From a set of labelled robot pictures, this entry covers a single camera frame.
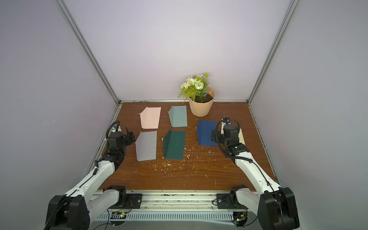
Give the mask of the navy blue envelope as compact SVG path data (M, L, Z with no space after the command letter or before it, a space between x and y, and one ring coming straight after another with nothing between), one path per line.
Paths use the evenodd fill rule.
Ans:
M211 140L212 131L216 128L216 122L212 120L199 120L196 127L198 143L202 146L216 146Z

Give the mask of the grey envelope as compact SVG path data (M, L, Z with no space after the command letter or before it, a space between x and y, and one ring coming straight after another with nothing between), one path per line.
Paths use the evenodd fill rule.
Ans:
M136 140L137 161L156 160L157 131L141 132Z

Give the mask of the pink envelope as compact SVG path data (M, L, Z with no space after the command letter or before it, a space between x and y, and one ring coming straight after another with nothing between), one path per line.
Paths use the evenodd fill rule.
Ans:
M161 115L161 107L146 107L140 112L142 129L158 129Z

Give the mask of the dark green envelope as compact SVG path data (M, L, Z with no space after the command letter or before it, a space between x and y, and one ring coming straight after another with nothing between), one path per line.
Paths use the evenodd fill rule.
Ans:
M163 138L164 158L183 160L185 140L185 131L169 130L167 135Z

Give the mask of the mint green envelope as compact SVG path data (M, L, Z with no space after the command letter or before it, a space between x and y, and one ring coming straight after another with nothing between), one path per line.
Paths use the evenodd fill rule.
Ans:
M172 106L168 112L172 127L187 127L187 107Z

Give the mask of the cream yellow envelope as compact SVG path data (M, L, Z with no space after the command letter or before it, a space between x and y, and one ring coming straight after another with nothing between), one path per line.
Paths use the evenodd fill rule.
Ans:
M245 141L244 141L244 137L243 137L243 133L242 133L242 129L239 130L239 134L238 134L238 138L239 138L239 142L246 145Z

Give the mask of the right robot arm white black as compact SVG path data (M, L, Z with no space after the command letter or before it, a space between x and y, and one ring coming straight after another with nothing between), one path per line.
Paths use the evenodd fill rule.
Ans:
M300 220L292 190L271 179L241 140L240 133L240 125L234 125L227 117L212 131L221 153L244 172L255 189L252 192L246 186L234 187L230 193L231 201L256 214L264 230L298 229Z

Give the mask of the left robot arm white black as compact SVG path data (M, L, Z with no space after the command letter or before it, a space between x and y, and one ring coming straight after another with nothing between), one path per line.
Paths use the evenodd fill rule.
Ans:
M106 152L94 162L94 168L75 187L50 200L46 230L87 230L91 222L111 206L126 205L124 186L109 186L97 198L92 198L104 181L119 168L127 146L136 141L131 131L112 132L106 138Z

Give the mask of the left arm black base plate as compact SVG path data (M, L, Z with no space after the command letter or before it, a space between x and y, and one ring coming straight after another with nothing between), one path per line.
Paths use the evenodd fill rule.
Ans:
M115 204L109 209L140 209L143 194L133 193L127 194L126 200L122 203Z

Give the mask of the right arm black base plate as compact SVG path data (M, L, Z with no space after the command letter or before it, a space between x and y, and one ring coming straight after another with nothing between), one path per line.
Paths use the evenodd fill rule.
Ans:
M248 209L246 206L238 203L233 195L225 193L216 194L216 198L212 200L212 205L218 209Z

